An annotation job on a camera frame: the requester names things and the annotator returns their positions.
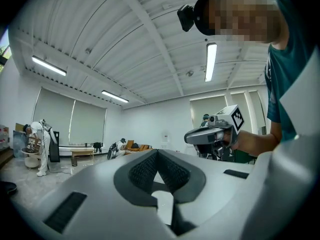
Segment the hand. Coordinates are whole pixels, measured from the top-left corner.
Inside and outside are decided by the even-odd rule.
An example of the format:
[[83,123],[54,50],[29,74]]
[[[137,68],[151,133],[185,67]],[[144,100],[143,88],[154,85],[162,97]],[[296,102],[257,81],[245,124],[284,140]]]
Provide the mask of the hand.
[[[226,130],[223,134],[223,141],[225,142],[225,145],[228,145],[230,143],[230,131]],[[239,139],[237,140],[237,142],[231,146],[232,150],[237,150],[239,148]]]

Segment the person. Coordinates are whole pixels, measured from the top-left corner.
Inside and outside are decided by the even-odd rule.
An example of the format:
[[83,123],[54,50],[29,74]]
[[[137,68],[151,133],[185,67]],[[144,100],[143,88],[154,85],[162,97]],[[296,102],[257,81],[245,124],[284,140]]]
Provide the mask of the person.
[[203,115],[202,123],[201,123],[201,125],[200,125],[201,128],[208,126],[209,118],[210,118],[209,114],[204,114],[204,115]]
[[116,143],[115,158],[123,157],[126,154],[126,151],[124,150],[125,147],[126,147],[126,139],[122,138]]
[[[290,0],[198,0],[193,8],[195,25],[207,36],[227,34],[243,41],[270,44],[264,77],[268,89],[267,118],[270,134],[241,130],[232,149],[252,155],[273,151],[296,136],[292,122],[279,99],[306,66],[315,43]],[[230,134],[224,135],[230,141]]]
[[47,130],[47,128],[41,124],[40,122],[33,122],[32,124],[26,124],[23,127],[23,131],[35,138],[34,146],[37,149],[38,142],[41,141],[41,146],[39,149],[39,154],[41,154],[41,166],[38,168],[39,172],[37,172],[38,177],[42,177],[47,175],[47,163],[48,163],[48,155],[49,155],[49,147],[51,137]]

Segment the teal t-shirt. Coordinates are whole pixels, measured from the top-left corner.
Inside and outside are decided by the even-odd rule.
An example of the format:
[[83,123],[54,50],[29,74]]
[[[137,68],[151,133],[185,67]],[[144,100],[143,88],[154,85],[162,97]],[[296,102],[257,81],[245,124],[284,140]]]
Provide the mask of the teal t-shirt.
[[267,118],[281,123],[281,141],[286,141],[293,139],[296,131],[279,99],[303,71],[315,48],[315,43],[291,1],[277,0],[277,4],[288,24],[289,40],[284,50],[269,46],[265,67],[269,99]]

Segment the tiled floor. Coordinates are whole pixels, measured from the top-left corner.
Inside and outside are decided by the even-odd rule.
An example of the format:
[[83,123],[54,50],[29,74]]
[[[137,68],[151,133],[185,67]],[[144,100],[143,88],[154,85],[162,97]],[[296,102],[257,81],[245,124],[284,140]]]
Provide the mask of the tiled floor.
[[[13,182],[17,185],[17,192],[11,197],[11,200],[24,206],[29,211],[37,205],[40,199],[55,189],[58,185],[66,179],[75,175],[83,168],[93,164],[108,161],[106,155],[98,155],[94,157],[94,161],[90,157],[79,157],[77,159],[77,166],[71,165],[70,158],[61,158],[60,163],[51,163],[49,161],[50,171],[47,175],[38,177],[36,173],[37,168],[28,169],[25,166],[24,159],[13,158],[0,171],[2,181]],[[154,178],[155,182],[164,183],[160,175]],[[171,223],[173,196],[169,192],[156,191],[152,194],[158,199],[158,215],[161,220],[166,223]]]

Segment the white wall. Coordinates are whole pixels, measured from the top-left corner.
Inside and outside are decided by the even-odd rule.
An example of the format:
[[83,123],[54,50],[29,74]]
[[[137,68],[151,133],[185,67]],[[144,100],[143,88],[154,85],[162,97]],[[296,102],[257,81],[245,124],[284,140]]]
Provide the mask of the white wall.
[[[233,88],[229,91],[212,91],[126,109],[122,112],[124,122],[122,135],[138,144],[152,145],[161,149],[166,145],[162,142],[162,135],[168,134],[170,140],[168,149],[196,155],[194,147],[184,141],[185,134],[193,128],[190,100],[226,95],[227,104],[230,106],[234,104],[230,93],[244,91],[258,91],[264,107],[263,112],[267,115],[265,111],[268,108],[268,93],[265,85]],[[266,119],[266,124],[267,129],[270,129],[269,119]]]
[[[71,98],[84,101],[83,98],[75,94],[51,86],[49,84],[32,80],[29,77],[21,76],[12,57],[5,64],[0,74],[0,125],[9,127],[10,147],[13,144],[13,131],[16,123],[25,125],[33,120],[35,105],[41,88],[44,87],[53,92],[69,96]],[[122,138],[119,132],[118,122],[121,122],[121,107],[111,106],[107,109],[104,126],[104,151],[108,151],[109,146]],[[70,156],[69,148],[60,148],[61,156]]]

